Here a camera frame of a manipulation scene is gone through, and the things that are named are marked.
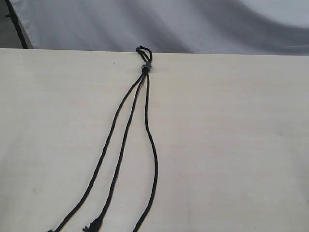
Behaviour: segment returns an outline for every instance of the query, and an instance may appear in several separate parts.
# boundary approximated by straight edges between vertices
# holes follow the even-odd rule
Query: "wooden surface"
[[[0,231],[55,229],[81,198],[137,54],[0,50]],[[155,54],[149,124],[159,158],[141,232],[309,230],[309,58]],[[88,200],[63,229],[100,213],[132,97]],[[129,232],[146,207],[153,155],[145,86],[101,231]]]

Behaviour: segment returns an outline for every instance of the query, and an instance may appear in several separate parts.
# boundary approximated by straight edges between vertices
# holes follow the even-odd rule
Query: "black rope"
[[[142,49],[148,51],[149,52],[149,56],[144,51],[142,51]],[[102,151],[101,157],[100,157],[100,159],[98,161],[98,164],[96,166],[96,169],[95,169],[95,171],[93,173],[93,176],[92,176],[92,178],[90,180],[90,183],[89,183],[89,185],[87,187],[87,190],[84,193],[84,195],[81,198],[81,200],[72,209],[72,211],[69,212],[68,215],[63,219],[63,221],[57,227],[57,229],[55,231],[49,230],[49,232],[59,232],[64,227],[64,225],[70,220],[70,218],[77,212],[77,210],[82,206],[82,204],[85,202],[85,200],[88,197],[88,195],[89,195],[89,193],[91,191],[91,188],[92,188],[92,186],[93,186],[93,184],[94,184],[94,182],[96,180],[96,177],[98,175],[99,169],[100,169],[101,164],[103,162],[103,159],[105,157],[105,154],[106,154],[109,142],[110,142],[111,137],[112,137],[112,133],[113,133],[114,128],[115,128],[115,124],[117,122],[117,118],[118,118],[119,112],[120,112],[123,104],[125,103],[126,99],[128,98],[128,96],[130,95],[130,93],[134,89],[134,87],[138,84],[138,87],[137,87],[137,90],[136,90],[136,93],[135,93],[135,96],[134,96],[134,101],[133,101],[133,104],[132,104],[132,109],[131,109],[130,117],[129,117],[129,120],[128,120],[127,125],[126,125],[126,129],[125,129],[125,133],[124,133],[124,137],[123,137],[123,141],[122,141],[122,145],[121,145],[120,155],[119,155],[119,158],[118,158],[118,163],[117,163],[117,166],[116,166],[114,177],[112,179],[112,184],[111,184],[111,187],[110,187],[110,191],[109,191],[109,195],[108,195],[107,201],[106,201],[106,203],[104,205],[104,208],[103,208],[101,214],[90,224],[89,227],[86,226],[83,229],[84,232],[98,232],[99,231],[99,229],[100,229],[100,227],[102,225],[104,216],[105,216],[105,214],[106,214],[106,212],[108,210],[108,207],[109,207],[109,205],[111,203],[111,200],[112,200],[113,191],[114,191],[114,188],[115,188],[115,185],[116,185],[116,182],[117,182],[117,178],[118,178],[118,174],[119,174],[119,170],[120,170],[120,167],[121,167],[121,161],[122,161],[122,157],[123,157],[123,153],[124,153],[124,149],[125,149],[125,145],[126,145],[126,139],[127,139],[127,135],[128,135],[128,130],[130,128],[130,124],[131,124],[131,121],[132,121],[132,118],[133,118],[133,114],[134,114],[137,98],[138,98],[138,95],[139,95],[139,91],[140,91],[140,88],[141,88],[143,82],[145,81],[145,79],[147,79],[146,103],[145,103],[145,126],[146,126],[146,131],[147,131],[147,134],[148,134],[148,137],[149,137],[152,149],[153,149],[153,153],[154,153],[154,161],[155,161],[154,162],[154,166],[155,166],[154,175],[155,176],[154,176],[153,188],[152,188],[152,192],[151,192],[151,196],[150,196],[148,205],[147,205],[145,211],[143,212],[142,216],[140,217],[138,223],[136,224],[133,232],[137,232],[138,231],[138,229],[140,228],[141,224],[145,220],[145,218],[146,218],[146,216],[147,216],[147,214],[148,214],[148,212],[149,212],[149,210],[151,208],[151,205],[152,205],[152,203],[154,201],[154,197],[155,197],[155,189],[156,189],[157,179],[158,179],[157,154],[156,154],[156,150],[155,150],[155,144],[154,144],[154,141],[152,139],[152,136],[151,136],[151,133],[150,133],[150,130],[149,130],[149,126],[148,126],[148,100],[149,100],[149,88],[150,88],[150,80],[149,80],[149,74],[148,73],[149,73],[149,71],[151,69],[151,62],[152,62],[153,56],[152,56],[151,50],[146,48],[146,47],[143,47],[143,46],[140,46],[140,47],[136,48],[136,51],[138,52],[138,54],[141,56],[141,58],[146,63],[142,66],[142,74],[141,74],[141,76],[131,86],[131,88],[129,89],[129,91],[127,92],[127,94],[125,95],[123,100],[121,101],[121,103],[120,103],[120,105],[119,105],[119,107],[118,107],[118,109],[116,111],[116,114],[115,114],[113,122],[112,122],[111,130],[110,130],[109,135],[107,137],[107,140],[105,142],[105,146],[103,148],[103,151]]]

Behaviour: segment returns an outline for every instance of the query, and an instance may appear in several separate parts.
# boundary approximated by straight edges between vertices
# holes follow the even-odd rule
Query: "black cord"
[[[150,57],[147,56],[147,54],[142,51],[141,49],[144,49],[146,51],[149,52],[149,55]],[[63,221],[61,222],[61,224],[57,227],[57,229],[55,230],[55,232],[59,232],[63,227],[64,225],[70,220],[70,218],[77,212],[77,210],[82,206],[82,204],[85,202],[86,198],[88,197],[90,191],[91,191],[91,188],[96,180],[96,177],[98,175],[98,172],[99,172],[99,169],[101,167],[101,164],[103,162],[103,159],[105,157],[105,154],[106,154],[106,151],[107,151],[107,148],[108,148],[108,145],[109,145],[109,142],[111,140],[111,137],[112,137],[112,133],[114,131],[114,128],[115,128],[115,124],[117,122],[117,118],[118,118],[118,115],[119,115],[119,112],[123,106],[123,104],[125,103],[126,99],[128,98],[128,96],[130,95],[130,93],[132,92],[132,90],[134,89],[134,87],[138,85],[137,87],[137,90],[136,90],[136,93],[135,93],[135,97],[134,97],[134,101],[133,101],[133,104],[132,104],[132,109],[131,109],[131,114],[130,114],[130,117],[129,117],[129,120],[127,122],[127,125],[126,125],[126,129],[125,129],[125,133],[124,133],[124,137],[123,137],[123,141],[122,141],[122,145],[121,145],[121,150],[120,150],[120,155],[119,155],[119,158],[118,158],[118,163],[117,163],[117,166],[116,166],[116,170],[115,170],[115,173],[114,173],[114,177],[112,179],[112,184],[111,184],[111,187],[110,187],[110,191],[109,191],[109,195],[108,195],[108,198],[107,198],[107,201],[104,205],[104,208],[101,212],[101,214],[99,215],[98,218],[96,218],[91,224],[89,227],[85,227],[83,229],[84,232],[98,232],[101,225],[102,225],[102,222],[103,222],[103,219],[104,219],[104,216],[108,210],[108,207],[111,203],[111,200],[112,200],[112,195],[113,195],[113,191],[114,191],[114,188],[115,188],[115,185],[116,185],[116,182],[117,182],[117,177],[118,177],[118,174],[119,174],[119,170],[120,170],[120,166],[121,166],[121,161],[122,161],[122,157],[123,157],[123,153],[124,153],[124,149],[125,149],[125,145],[126,145],[126,139],[127,139],[127,134],[128,134],[128,130],[129,130],[129,127],[130,127],[130,124],[131,124],[131,121],[132,121],[132,118],[133,118],[133,114],[134,114],[134,110],[135,110],[135,106],[136,106],[136,102],[137,102],[137,98],[138,98],[138,94],[139,94],[139,91],[140,91],[140,88],[143,84],[143,82],[145,81],[145,79],[147,79],[147,92],[146,92],[146,103],[145,103],[145,126],[146,126],[146,131],[147,131],[147,134],[148,134],[148,137],[149,137],[149,140],[150,140],[150,143],[152,145],[152,149],[153,149],[153,153],[154,153],[154,166],[155,166],[155,172],[154,172],[154,183],[153,183],[153,188],[152,188],[152,192],[151,192],[151,196],[150,196],[150,200],[148,202],[148,205],[144,211],[144,213],[142,214],[142,216],[140,217],[137,225],[135,226],[135,229],[134,229],[134,232],[137,232],[137,230],[139,229],[139,227],[141,226],[141,224],[143,223],[144,219],[146,218],[150,208],[151,208],[151,205],[153,203],[153,200],[154,200],[154,197],[155,197],[155,189],[156,189],[156,184],[157,184],[157,178],[158,178],[158,161],[157,161],[157,154],[156,154],[156,150],[155,150],[155,144],[153,142],[153,139],[152,139],[152,136],[151,136],[151,133],[150,133],[150,130],[149,130],[149,126],[148,126],[148,99],[149,99],[149,87],[150,87],[150,80],[149,80],[149,71],[151,69],[151,62],[152,62],[152,52],[150,49],[148,48],[145,48],[143,46],[140,46],[136,49],[136,51],[138,52],[138,54],[141,56],[141,58],[146,62],[145,65],[143,65],[142,67],[142,74],[141,76],[138,78],[138,80],[131,86],[131,88],[129,89],[129,91],[127,92],[127,94],[125,95],[125,97],[123,98],[123,100],[121,101],[117,111],[116,111],[116,114],[114,116],[114,119],[113,119],[113,122],[112,122],[112,127],[111,127],[111,130],[109,132],[109,135],[107,137],[107,140],[105,142],[105,146],[103,148],[103,151],[102,151],[102,154],[101,154],[101,157],[98,161],[98,164],[96,166],[96,169],[93,173],[93,176],[90,180],[90,183],[87,187],[87,190],[86,192],[84,193],[83,197],[81,198],[81,200],[77,203],[77,205],[72,209],[71,212],[68,213],[68,215],[63,219]]]

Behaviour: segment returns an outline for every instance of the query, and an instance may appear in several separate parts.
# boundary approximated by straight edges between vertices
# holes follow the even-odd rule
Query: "black pole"
[[[16,30],[16,32],[18,34],[19,40],[21,42],[21,45],[23,46],[23,48],[28,48],[26,40],[25,40],[25,37],[23,35],[23,32],[22,32],[22,30],[21,30],[21,28],[19,26],[18,17],[16,15],[15,11],[14,11],[14,8],[11,5],[10,0],[5,0],[5,2],[6,2],[6,5],[8,6],[9,12],[10,12],[10,14],[6,15],[5,17],[10,17],[11,18],[11,21],[14,24],[14,27],[15,27],[15,30]]]

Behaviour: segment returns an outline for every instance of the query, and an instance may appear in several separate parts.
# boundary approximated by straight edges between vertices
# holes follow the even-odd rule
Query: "white fabric backdrop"
[[[308,0],[11,0],[34,48],[309,54]]]

